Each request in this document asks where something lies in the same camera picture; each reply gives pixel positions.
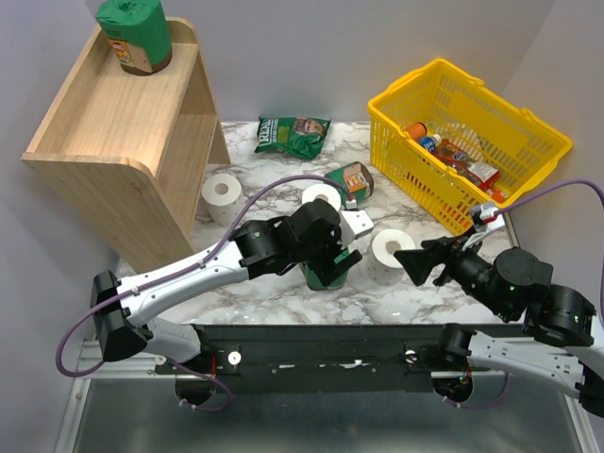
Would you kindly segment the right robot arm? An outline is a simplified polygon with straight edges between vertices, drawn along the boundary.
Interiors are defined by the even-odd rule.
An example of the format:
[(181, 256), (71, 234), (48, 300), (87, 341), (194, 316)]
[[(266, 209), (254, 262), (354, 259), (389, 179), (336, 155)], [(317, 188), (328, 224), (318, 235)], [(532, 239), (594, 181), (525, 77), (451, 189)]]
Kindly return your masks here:
[(603, 414), (603, 325), (595, 306), (580, 292), (553, 283), (552, 265), (519, 247), (493, 262), (462, 237), (424, 241), (399, 250), (396, 260), (416, 286), (442, 266), (436, 286), (456, 282), (463, 291), (505, 323), (521, 321), (522, 332), (557, 353), (529, 353), (481, 331), (446, 324), (434, 346), (436, 362), (447, 370), (487, 368), (532, 378), (576, 398), (589, 413)]

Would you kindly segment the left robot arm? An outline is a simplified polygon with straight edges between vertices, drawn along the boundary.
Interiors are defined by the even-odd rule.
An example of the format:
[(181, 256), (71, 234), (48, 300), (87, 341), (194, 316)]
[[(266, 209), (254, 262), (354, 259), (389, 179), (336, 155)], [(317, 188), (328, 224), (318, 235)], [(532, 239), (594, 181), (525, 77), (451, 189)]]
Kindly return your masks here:
[(304, 265), (327, 286), (361, 261), (346, 248), (374, 224), (363, 210), (335, 210), (315, 199), (293, 214), (250, 220), (214, 246), (162, 268), (118, 278), (111, 271), (92, 281), (92, 317), (102, 359), (117, 362), (141, 352), (202, 371), (210, 343), (201, 327), (161, 318), (170, 308), (200, 294), (264, 275), (283, 276)]

